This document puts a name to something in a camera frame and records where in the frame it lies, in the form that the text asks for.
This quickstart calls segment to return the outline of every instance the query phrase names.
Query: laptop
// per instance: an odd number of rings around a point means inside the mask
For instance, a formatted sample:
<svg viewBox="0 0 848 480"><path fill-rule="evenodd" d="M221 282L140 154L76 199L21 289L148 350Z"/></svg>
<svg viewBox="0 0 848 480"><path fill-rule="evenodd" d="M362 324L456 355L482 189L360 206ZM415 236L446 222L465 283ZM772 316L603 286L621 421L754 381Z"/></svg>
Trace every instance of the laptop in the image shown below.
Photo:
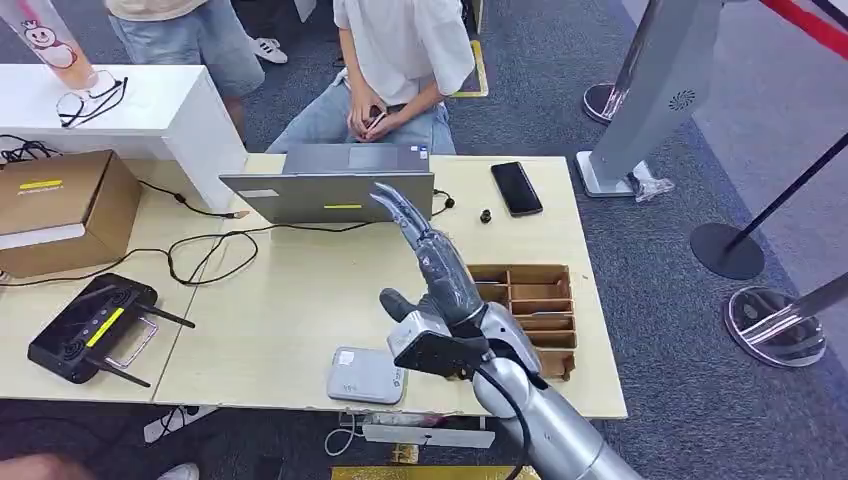
<svg viewBox="0 0 848 480"><path fill-rule="evenodd" d="M429 172L426 145L344 143L293 145L283 173Z"/></svg>
<svg viewBox="0 0 848 480"><path fill-rule="evenodd" d="M370 196L375 182L394 187L425 218L432 216L435 176L429 171L426 147L423 151L389 144L305 147L310 148L289 151L283 173L219 178L271 223L390 222L388 210ZM378 165L385 170L377 171Z"/></svg>

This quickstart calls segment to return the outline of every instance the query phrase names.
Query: power cord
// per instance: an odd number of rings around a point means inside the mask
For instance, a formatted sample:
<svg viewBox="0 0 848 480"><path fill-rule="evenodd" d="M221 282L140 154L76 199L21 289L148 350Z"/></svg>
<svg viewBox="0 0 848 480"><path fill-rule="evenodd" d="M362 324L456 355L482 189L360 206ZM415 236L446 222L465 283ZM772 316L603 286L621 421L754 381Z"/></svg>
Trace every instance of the power cord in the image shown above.
<svg viewBox="0 0 848 480"><path fill-rule="evenodd" d="M446 191L444 191L444 190L439 190L438 188L434 188L434 189L433 189L433 195L434 195L434 196L436 196L436 195L444 195L444 196L446 196L446 197L447 197L447 198L445 199L445 205L444 205L444 206L443 206L440 210L438 210L438 211L436 211L436 212L434 212L434 213L433 213L433 216L434 216L434 217L435 217L436 215L439 215L439 214L441 214L441 213L444 213L444 211L445 211L445 210L447 210L447 209L449 209L449 208L453 208L453 207L455 207L455 206L456 206L456 201L453 199L453 197L451 197L451 196L450 196L450 193L448 193L448 192L446 192Z"/></svg>
<svg viewBox="0 0 848 480"><path fill-rule="evenodd" d="M353 443L353 439L355 437L364 437L365 436L365 434L363 434L363 433L357 433L356 432L356 415L354 415L352 413L348 413L348 415L350 415L350 428L345 428L345 427L337 428L337 429L333 430L332 432L328 433L327 437L324 439L324 451L327 452L327 455L329 455L331 457L338 457L339 455L346 452L347 449L350 448L350 444ZM342 415L339 414L339 423L340 424L341 424L341 418L342 418ZM331 452L330 451L330 438L332 438L333 435L335 435L337 433L349 433L350 437L348 437L347 443L345 443L344 446L340 450L336 450L334 452Z"/></svg>
<svg viewBox="0 0 848 480"><path fill-rule="evenodd" d="M188 200L186 200L185 196L184 196L183 194L181 194L181 193L176 193L176 192L172 192L172 191L170 191L170 190L165 190L165 189L164 189L164 188L162 188L162 187L157 187L156 185L152 185L152 184L150 184L150 183L148 183L148 182L145 182L144 180L139 180L139 181L138 181L138 183L140 183L140 184L144 185L145 187L147 187L147 188L149 188L149 189L151 189L151 190L156 190L157 192L161 192L161 193L165 193L165 194L167 194L167 195L170 195L170 196L174 197L174 200L176 200L176 201L177 201L177 203L181 203L184 207L186 207L187 209L191 210L192 212L197 213L197 214L200 214L200 215L206 215L207 217L218 217L218 218L230 218L230 219L234 219L234 218L244 218L244 217L246 217L246 216L247 216L247 214L248 214L248 213L250 213L250 212L248 212L247 210L241 210L241 211L238 211L238 212L231 212L231 213L212 213L212 212L205 212L205 211L203 211L203 210L200 210L200 209L194 208L194 207L192 207L191 205L189 205L189 204L188 204Z"/></svg>
<svg viewBox="0 0 848 480"><path fill-rule="evenodd" d="M156 440L154 440L153 442L150 442L150 443L158 442L159 440L162 440L162 438L165 435L167 435L169 433L174 433L174 431L171 430L171 420L174 419L174 415L176 415L177 412L180 412L180 418L182 419L182 422L180 422L180 426L177 427L177 429L179 430L180 428L185 426L185 411L184 411L184 408L182 406L174 407L174 409L171 410L170 415L168 415L167 417L160 417L159 418L159 425L162 426L162 433L160 433L159 436L156 437Z"/></svg>
<svg viewBox="0 0 848 480"><path fill-rule="evenodd" d="M504 388L503 385L500 384L495 378L489 374L489 372L483 370L482 368L476 368L474 370L475 373L479 373L481 377L485 378L487 382L489 382L495 390L500 392L503 395L504 399L506 399L509 406L515 411L515 416L518 418L518 423L521 424L521 434L523 437L521 443L521 454L518 457L518 463L515 465L515 468L509 472L509 475L506 476L505 480L514 480L521 474L521 470L524 469L524 466L527 465L527 460L530 457L530 426L527 425L527 419L524 418L524 413L521 412L521 407L518 406L515 399L512 398L512 395Z"/></svg>
<svg viewBox="0 0 848 480"><path fill-rule="evenodd" d="M182 204L183 206L185 206L189 210L191 210L191 211L193 211L197 214L200 214L200 215L207 215L207 216L214 216L214 217L224 216L223 218L242 218L242 217L244 217L244 215L241 215L241 217L238 216L242 212L223 213L223 214L204 212L202 210L198 210L198 209L193 208L190 205L188 205L188 203L185 202L185 196L183 196L179 193L175 193L175 192L172 192L170 190L166 190L166 189L161 188L161 187L156 187L156 186L151 185L147 182L143 182L143 184L146 184L146 186L148 186L149 188L152 188L152 189L154 189L158 192L162 192L162 193L173 196L174 199L177 202L179 202L180 204ZM456 204L456 202L450 196L450 194L448 194L447 192L445 192L443 190L433 190L433 194L434 195L446 195L447 196L447 199L445 200L444 207L441 210L433 213L434 217L443 213L445 210L452 208ZM77 276L77 277L45 278L45 279L42 279L42 280L35 280L35 281L31 281L31 282L22 282L22 283L0 283L0 288L2 288L2 287L31 287L31 286L34 286L34 285L42 285L42 284L45 284L45 283L86 280L86 279L89 279L89 278L96 277L97 275L100 275L101 273L108 272L109 270L112 270L113 268L115 268L118 265L125 262L131 256L133 256L137 253L142 253L142 252L159 253L159 254L164 255L167 262L168 262L168 273L175 282L177 282L181 285L184 285L186 287L198 287L198 286L209 285L210 283L215 283L215 282L224 280L225 278L235 274L236 272L238 272L239 270L241 270L242 268L246 267L251 262L253 262L253 260L255 260L256 257L259 255L259 244L257 244L256 240L254 240L253 237L250 236L250 234L252 234L252 233L267 232L267 231L274 230L274 229L277 229L277 228L288 228L288 229L292 229L292 230L306 230L306 231L313 231L313 232L344 233L344 232L350 232L352 230L356 230L356 229L359 229L359 228L362 228L362 227L366 227L368 225L371 225L372 223L373 222L363 222L363 223L357 223L355 225L350 225L350 226L342 227L342 228L325 228L325 227L313 227L313 226L308 226L308 225L294 225L294 224L288 224L288 223L279 223L279 224L274 224L274 225L270 225L270 226L262 227L262 228L252 228L252 229L248 229L248 230L231 230L231 231L226 232L226 233L209 233L209 234L204 234L204 235L195 235L193 237L187 237L187 238L183 238L181 240L177 240L176 242L172 243L168 247L167 250L164 250L164 249L161 249L161 248L135 248L135 249L132 249L129 252L127 252L123 257L119 258L118 260L115 260L111 264L109 264L109 265L107 265L103 268L100 268L98 270L95 270L94 272L87 273L85 275L80 275L80 276ZM226 240L230 237L236 237L236 236L245 237L248 240L250 240L250 243L252 244L253 251L248 256L247 260L240 263L237 267L227 271L226 273L218 275L214 278L210 278L208 280L195 280L195 278L201 272L203 267L212 258L212 255L218 250L218 248L220 248L224 244L224 240ZM206 255L203 257L203 259L197 264L197 266L194 268L194 271L192 271L191 275L188 278L180 277L177 274L176 268L175 268L174 252L177 249L179 249L180 247L183 247L183 246L185 246L189 243L196 242L196 241L199 241L199 240L207 240L207 239L214 239L215 240L215 243L213 244L212 248L206 253Z"/></svg>
<svg viewBox="0 0 848 480"><path fill-rule="evenodd" d="M36 160L38 158L52 157L53 155L61 155L61 152L53 150L44 145L40 140L27 140L17 135L3 134L0 138L11 138L21 142L21 146L11 150L0 150L0 158L9 163L25 162L27 160Z"/></svg>

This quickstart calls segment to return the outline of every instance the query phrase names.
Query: gray kiosk stand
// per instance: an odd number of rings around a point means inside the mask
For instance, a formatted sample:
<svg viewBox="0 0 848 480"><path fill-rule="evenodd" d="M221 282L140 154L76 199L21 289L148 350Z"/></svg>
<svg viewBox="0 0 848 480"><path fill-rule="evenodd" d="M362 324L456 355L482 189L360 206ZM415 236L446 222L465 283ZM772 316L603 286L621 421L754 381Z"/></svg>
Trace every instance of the gray kiosk stand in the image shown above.
<svg viewBox="0 0 848 480"><path fill-rule="evenodd" d="M632 197L628 174L653 179L644 159L707 98L724 3L649 1L615 84L583 96L586 113L609 124L594 150L577 154L586 195Z"/></svg>

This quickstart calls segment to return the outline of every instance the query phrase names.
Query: cup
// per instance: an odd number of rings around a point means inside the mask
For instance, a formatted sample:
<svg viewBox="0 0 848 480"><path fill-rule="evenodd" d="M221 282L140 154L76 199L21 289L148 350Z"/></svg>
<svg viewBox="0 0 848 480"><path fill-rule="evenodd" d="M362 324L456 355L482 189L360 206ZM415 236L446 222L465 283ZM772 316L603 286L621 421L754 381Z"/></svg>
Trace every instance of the cup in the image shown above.
<svg viewBox="0 0 848 480"><path fill-rule="evenodd" d="M50 0L2 0L0 17L68 88L85 90L97 83L91 63Z"/></svg>

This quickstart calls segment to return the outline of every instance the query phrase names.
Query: denim shorts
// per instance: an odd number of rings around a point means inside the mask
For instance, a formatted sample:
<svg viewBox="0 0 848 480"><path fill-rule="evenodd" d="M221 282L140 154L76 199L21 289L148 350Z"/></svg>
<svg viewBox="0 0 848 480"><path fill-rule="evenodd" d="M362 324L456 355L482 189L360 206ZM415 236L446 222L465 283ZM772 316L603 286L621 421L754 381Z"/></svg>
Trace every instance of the denim shorts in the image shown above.
<svg viewBox="0 0 848 480"><path fill-rule="evenodd" d="M265 80L230 0L208 0L170 20L109 21L133 63L206 65L222 97L243 97Z"/></svg>
<svg viewBox="0 0 848 480"><path fill-rule="evenodd" d="M324 93L289 122L266 153L286 153L290 146L297 144L355 142L347 126L350 106L350 89L341 77L337 77ZM456 155L448 126L448 109L443 104L401 125L379 143L427 145L434 155Z"/></svg>

